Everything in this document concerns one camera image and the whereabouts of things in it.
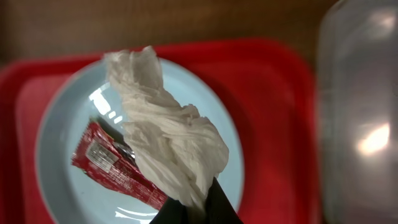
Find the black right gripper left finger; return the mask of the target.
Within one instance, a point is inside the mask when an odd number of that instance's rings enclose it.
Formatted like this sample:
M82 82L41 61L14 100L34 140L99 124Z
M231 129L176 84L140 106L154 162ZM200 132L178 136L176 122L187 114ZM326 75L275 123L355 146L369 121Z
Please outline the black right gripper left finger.
M169 197L150 224L188 224L186 206Z

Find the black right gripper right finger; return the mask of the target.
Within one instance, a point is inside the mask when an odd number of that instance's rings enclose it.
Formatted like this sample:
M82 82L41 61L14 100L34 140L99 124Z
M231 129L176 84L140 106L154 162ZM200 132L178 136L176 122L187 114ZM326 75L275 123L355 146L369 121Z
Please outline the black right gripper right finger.
M215 177L208 191L205 208L207 224L243 224Z

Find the white paper napkin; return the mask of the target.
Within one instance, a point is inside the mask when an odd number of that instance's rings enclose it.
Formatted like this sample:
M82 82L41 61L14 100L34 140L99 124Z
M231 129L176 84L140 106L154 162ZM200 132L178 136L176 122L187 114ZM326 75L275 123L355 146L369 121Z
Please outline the white paper napkin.
M104 62L128 118L124 141L140 172L167 196L202 211L213 178L229 159L218 130L196 106L181 106L164 88L152 47L107 53Z

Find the red snack wrapper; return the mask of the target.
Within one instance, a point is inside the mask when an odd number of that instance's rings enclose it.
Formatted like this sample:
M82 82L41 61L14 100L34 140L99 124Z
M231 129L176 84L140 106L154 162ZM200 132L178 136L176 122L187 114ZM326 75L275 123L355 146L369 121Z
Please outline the red snack wrapper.
M72 155L72 165L103 187L136 198L160 210L164 194L140 172L134 153L110 136L97 121L90 121Z

